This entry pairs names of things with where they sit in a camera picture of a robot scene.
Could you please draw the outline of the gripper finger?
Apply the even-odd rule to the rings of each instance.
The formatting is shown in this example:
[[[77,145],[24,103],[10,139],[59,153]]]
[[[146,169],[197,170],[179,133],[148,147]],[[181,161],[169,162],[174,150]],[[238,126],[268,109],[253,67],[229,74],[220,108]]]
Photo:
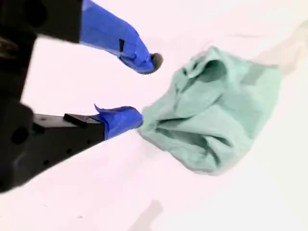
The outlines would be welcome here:
[[[140,127],[142,114],[134,107],[96,108],[95,115],[36,114],[32,135],[32,175],[98,144]]]
[[[35,23],[40,34],[109,52],[140,74],[157,71],[163,62],[133,26],[91,0],[37,0]]]

